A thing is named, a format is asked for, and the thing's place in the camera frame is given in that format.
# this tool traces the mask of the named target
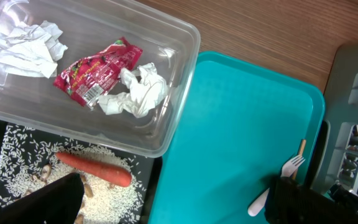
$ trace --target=wood grain surface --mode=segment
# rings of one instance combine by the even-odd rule
[[[324,91],[336,49],[358,41],[358,5],[346,0],[139,0],[198,28],[215,50]]]

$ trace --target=teal tray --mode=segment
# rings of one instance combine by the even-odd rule
[[[248,206],[306,139],[303,183],[324,114],[314,86],[203,52],[158,182],[149,224],[266,223]]]

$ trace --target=wooden chopstick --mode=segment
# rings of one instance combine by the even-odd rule
[[[298,155],[301,155],[303,154],[303,151],[305,150],[305,145],[306,145],[306,140],[305,139],[302,139],[301,141],[301,146],[299,147],[299,151],[298,151]],[[292,175],[292,179],[295,180],[296,178],[296,174],[298,173],[298,170],[296,170],[293,175]]]

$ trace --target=crumpled white tissue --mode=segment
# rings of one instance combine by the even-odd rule
[[[142,78],[140,82],[136,79],[137,75]],[[99,105],[106,115],[126,110],[136,118],[142,118],[168,95],[167,82],[157,74],[153,63],[141,65],[133,72],[123,68],[120,76],[130,93],[100,96]]]
[[[58,40],[62,33],[48,21],[39,26],[21,22],[9,35],[0,34],[0,67],[15,75],[55,77],[56,61],[67,50]]]

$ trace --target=candy wrapper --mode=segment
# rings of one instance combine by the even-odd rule
[[[122,68],[134,68],[142,51],[122,37],[96,55],[74,62],[59,74],[53,85],[81,106],[93,108],[99,96],[109,92],[118,82]]]

